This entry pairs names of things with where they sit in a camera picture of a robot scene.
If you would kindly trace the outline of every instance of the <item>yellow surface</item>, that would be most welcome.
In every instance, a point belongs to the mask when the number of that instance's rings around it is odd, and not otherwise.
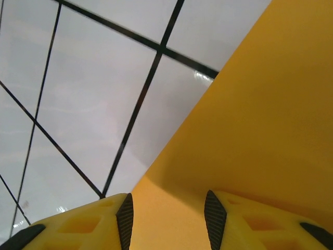
[[[300,226],[316,224],[308,218],[229,193],[214,194],[227,211],[221,250],[327,250]]]
[[[332,0],[272,1],[134,189],[131,249],[209,249],[208,189],[333,232],[332,27]]]
[[[127,194],[117,194],[40,220],[44,229],[24,250],[121,250],[116,213]]]

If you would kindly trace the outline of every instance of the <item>black rubber tip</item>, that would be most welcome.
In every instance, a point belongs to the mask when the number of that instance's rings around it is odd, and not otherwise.
[[[22,250],[45,228],[43,224],[37,224],[23,229],[2,244],[0,250]]]
[[[312,225],[310,223],[302,222],[301,227],[304,228],[309,234],[322,243],[327,249],[333,250],[333,235],[325,229]]]
[[[204,204],[204,219],[206,221],[208,237],[212,250],[220,250],[227,219],[227,212],[211,190],[208,191]]]
[[[133,227],[133,198],[132,194],[128,194],[119,208],[117,214],[118,232],[120,238],[120,245],[122,250],[129,250],[132,237]]]

